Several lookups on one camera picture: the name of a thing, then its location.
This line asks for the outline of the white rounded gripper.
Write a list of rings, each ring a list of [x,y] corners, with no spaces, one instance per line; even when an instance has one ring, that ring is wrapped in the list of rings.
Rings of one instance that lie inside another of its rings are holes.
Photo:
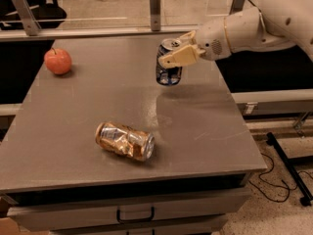
[[[160,65],[165,69],[193,65],[200,57],[216,61],[231,55],[224,18],[211,20],[197,31],[192,30],[179,36],[176,42],[181,48],[158,58]]]

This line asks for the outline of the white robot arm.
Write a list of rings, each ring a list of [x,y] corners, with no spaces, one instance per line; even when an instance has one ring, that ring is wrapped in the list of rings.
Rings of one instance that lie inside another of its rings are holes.
[[[298,46],[313,60],[313,0],[261,0],[257,7],[213,19],[172,42],[160,56],[165,69],[205,59],[230,57],[242,51],[270,52]]]

